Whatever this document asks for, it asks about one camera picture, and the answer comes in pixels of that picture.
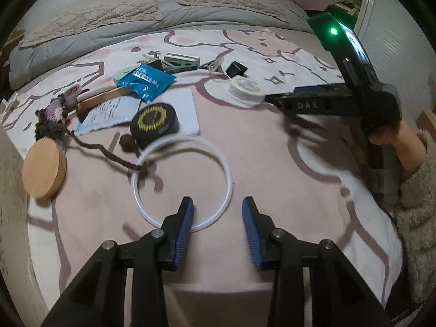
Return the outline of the person right hand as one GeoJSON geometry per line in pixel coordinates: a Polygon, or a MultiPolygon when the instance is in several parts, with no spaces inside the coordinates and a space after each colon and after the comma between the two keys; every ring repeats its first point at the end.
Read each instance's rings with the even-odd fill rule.
{"type": "Polygon", "coordinates": [[[371,133],[369,140],[378,146],[391,145],[407,175],[414,174],[426,158],[425,145],[404,120],[378,128],[371,133]]]}

